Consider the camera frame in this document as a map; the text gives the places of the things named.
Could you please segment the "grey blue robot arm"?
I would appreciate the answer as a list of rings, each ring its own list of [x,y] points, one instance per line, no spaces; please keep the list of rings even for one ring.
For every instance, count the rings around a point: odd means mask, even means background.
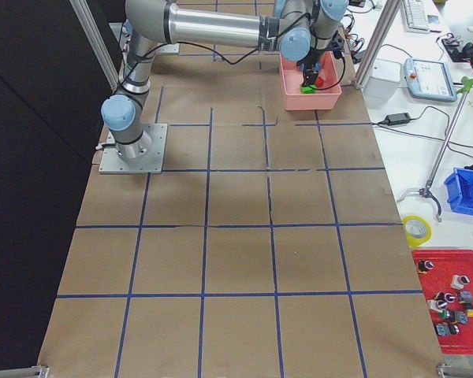
[[[160,172],[165,152],[165,124],[143,124],[143,106],[151,88],[155,55],[168,45],[209,44],[277,51],[292,69],[281,70],[286,109],[316,109],[315,97],[338,90],[341,78],[329,68],[342,58],[338,26],[346,1],[277,1],[274,14],[248,16],[182,9],[171,1],[128,1],[125,12],[131,39],[117,88],[101,107],[113,142],[102,144],[104,172]]]

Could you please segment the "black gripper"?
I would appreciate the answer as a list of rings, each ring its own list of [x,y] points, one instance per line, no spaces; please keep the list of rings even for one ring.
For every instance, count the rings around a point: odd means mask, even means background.
[[[321,50],[310,50],[306,57],[299,61],[304,81],[303,87],[310,87],[315,85],[318,74],[321,71],[321,60],[323,52]]]

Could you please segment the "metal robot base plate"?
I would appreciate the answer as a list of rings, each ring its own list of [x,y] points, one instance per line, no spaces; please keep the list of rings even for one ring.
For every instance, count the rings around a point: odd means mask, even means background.
[[[102,149],[102,174],[159,174],[162,172],[168,124],[141,124],[143,134],[136,143],[124,145],[109,132]]]

